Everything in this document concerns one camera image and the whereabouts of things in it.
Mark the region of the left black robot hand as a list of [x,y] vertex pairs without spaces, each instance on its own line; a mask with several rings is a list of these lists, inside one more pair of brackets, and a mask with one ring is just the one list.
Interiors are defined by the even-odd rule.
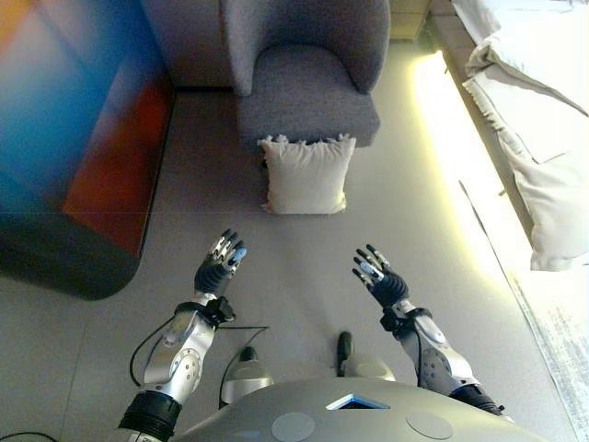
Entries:
[[194,276],[194,290],[221,296],[247,254],[247,248],[238,233],[224,231],[206,253]]

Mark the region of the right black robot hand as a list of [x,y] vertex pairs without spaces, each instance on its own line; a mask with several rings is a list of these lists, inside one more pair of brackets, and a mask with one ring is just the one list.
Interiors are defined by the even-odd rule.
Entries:
[[390,307],[409,297],[409,289],[403,278],[395,273],[389,260],[371,244],[365,250],[357,249],[353,261],[353,274],[382,307]]

